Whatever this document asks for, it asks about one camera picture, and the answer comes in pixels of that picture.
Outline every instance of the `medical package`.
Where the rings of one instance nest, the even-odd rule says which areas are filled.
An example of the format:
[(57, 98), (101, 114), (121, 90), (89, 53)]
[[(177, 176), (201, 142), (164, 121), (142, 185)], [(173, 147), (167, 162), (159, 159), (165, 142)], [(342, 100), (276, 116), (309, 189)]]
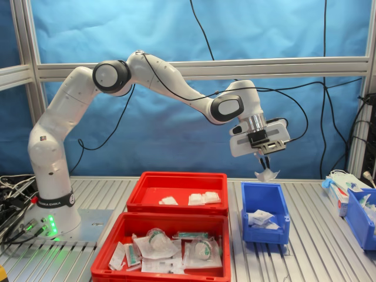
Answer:
[(207, 232), (178, 232), (172, 239), (182, 239), (182, 240), (194, 240), (196, 238), (209, 238)]
[(222, 267), (219, 247), (214, 237), (195, 239), (191, 243), (186, 243), (183, 267), (186, 269)]
[(111, 270), (121, 270), (125, 265), (125, 262), (123, 262), (126, 253), (125, 246), (121, 242), (118, 242), (117, 244), (118, 245), (116, 246), (116, 249), (113, 252), (110, 263), (108, 264), (108, 267)]
[(176, 254), (179, 250), (161, 229), (151, 229), (146, 237), (134, 239), (143, 258), (159, 259)]
[(143, 258), (141, 272), (184, 274), (182, 241), (174, 240), (172, 243), (179, 250), (176, 254), (168, 258), (157, 260)]
[(248, 213), (248, 223), (249, 225), (257, 224), (263, 225), (267, 223), (273, 215), (263, 210), (256, 210), (254, 213)]
[(350, 189), (354, 192), (362, 192), (362, 189), (364, 188), (371, 188), (357, 179), (353, 174), (347, 173), (343, 170), (333, 170), (330, 173), (329, 177), (345, 193), (347, 193), (347, 189)]
[(221, 199), (216, 192), (206, 192), (202, 194), (203, 200), (205, 204), (213, 204), (213, 203), (220, 203)]
[(204, 204), (204, 198), (201, 194), (191, 194), (188, 198), (188, 206), (202, 206)]
[(327, 177), (321, 186), (329, 196), (339, 216), (346, 216), (348, 206), (348, 194), (339, 188), (333, 179)]
[(175, 201), (174, 197), (172, 196), (163, 198), (161, 201), (159, 201), (159, 204), (173, 204), (175, 206), (178, 205), (178, 203)]
[(125, 256), (127, 258), (128, 267), (136, 266), (141, 263), (140, 257), (135, 252), (135, 247), (133, 244), (124, 244), (125, 246)]

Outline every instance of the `blue plastic bin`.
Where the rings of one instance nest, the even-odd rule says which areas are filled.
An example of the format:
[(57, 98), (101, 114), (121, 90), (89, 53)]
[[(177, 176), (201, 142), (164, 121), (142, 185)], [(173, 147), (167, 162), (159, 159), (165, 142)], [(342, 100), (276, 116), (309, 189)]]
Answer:
[[(243, 209), (243, 240), (246, 242), (287, 244), (290, 232), (290, 216), (279, 184), (241, 183)], [(272, 221), (281, 228), (277, 230), (255, 229), (248, 225), (248, 214), (263, 210), (274, 215)]]
[(362, 189), (363, 192), (353, 192), (348, 189), (348, 206), (346, 221), (354, 233), (359, 245), (363, 250), (376, 250), (376, 236), (374, 236), (375, 224), (365, 213), (359, 200), (371, 194), (368, 202), (376, 204), (376, 190)]

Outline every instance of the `aluminum frame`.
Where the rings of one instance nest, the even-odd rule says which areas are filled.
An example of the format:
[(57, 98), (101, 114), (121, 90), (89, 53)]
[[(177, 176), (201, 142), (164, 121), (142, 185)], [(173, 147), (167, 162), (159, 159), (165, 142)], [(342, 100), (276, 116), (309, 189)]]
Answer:
[[(11, 67), (12, 70), (0, 69), (0, 90), (25, 84), (31, 118), (35, 124), (48, 105), (43, 82), (63, 81), (77, 66), (93, 68), (96, 64), (42, 64), (35, 35), (31, 0), (10, 0), (10, 3), (22, 65)], [(372, 0), (365, 56), (171, 62), (171, 64), (181, 71), (186, 80), (364, 76), (361, 91), (361, 95), (364, 96), (376, 90), (375, 3), (376, 0)], [(369, 120), (370, 115), (371, 107), (366, 106), (361, 119)], [(355, 134), (366, 139), (368, 124), (359, 123)], [(356, 176), (360, 176), (364, 152), (365, 144), (355, 140), (351, 148), (348, 168)]]

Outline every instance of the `transparent plastic bag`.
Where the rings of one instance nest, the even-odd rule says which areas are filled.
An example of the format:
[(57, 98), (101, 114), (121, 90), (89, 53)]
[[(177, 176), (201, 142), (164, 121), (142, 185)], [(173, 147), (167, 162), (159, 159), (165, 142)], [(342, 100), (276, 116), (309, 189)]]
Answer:
[(179, 250), (161, 229), (151, 229), (146, 237), (135, 238), (134, 242), (140, 249), (141, 255), (147, 259), (167, 258)]
[(219, 247), (214, 237), (196, 239), (185, 244), (184, 268), (222, 267)]

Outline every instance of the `ribbed metal worktable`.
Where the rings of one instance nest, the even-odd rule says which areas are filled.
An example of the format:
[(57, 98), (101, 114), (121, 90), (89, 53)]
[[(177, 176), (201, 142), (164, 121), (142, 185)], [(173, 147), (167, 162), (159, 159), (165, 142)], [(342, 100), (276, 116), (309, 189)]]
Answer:
[[(228, 181), (232, 281), (376, 281), (376, 252), (359, 247), (320, 181), (278, 180), (291, 217), (288, 245), (243, 242), (241, 181), (252, 180)], [(126, 211), (136, 182), (137, 177), (73, 177), (72, 187), (79, 208), (114, 210), (106, 237), (118, 214)], [(98, 251), (88, 244), (38, 241), (1, 249), (0, 265), (10, 281), (87, 282)]]

